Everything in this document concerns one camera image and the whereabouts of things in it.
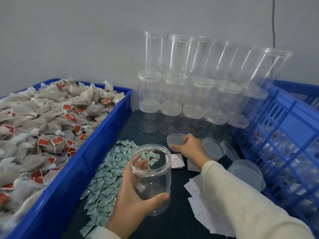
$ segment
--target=pile of tea bags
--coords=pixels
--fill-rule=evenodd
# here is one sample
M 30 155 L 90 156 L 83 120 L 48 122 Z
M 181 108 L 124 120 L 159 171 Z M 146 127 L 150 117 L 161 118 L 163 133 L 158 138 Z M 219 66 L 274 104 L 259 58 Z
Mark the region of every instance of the pile of tea bags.
M 82 195 L 87 196 L 87 202 L 84 209 L 87 209 L 87 215 L 90 221 L 80 230 L 84 238 L 90 238 L 93 229 L 96 226 L 104 227 L 112 214 L 116 201 L 116 196 L 122 184 L 124 168 L 130 159 L 132 151 L 137 147 L 133 141 L 116 142 L 119 146 L 114 146 L 105 156 L 99 165 L 97 172 Z M 140 153 L 141 159 L 147 159 L 151 167 L 156 163 L 160 155 L 154 151 Z M 142 191 L 145 186 L 138 184 L 137 189 Z
M 0 100 L 0 238 L 124 98 L 104 83 L 62 79 Z

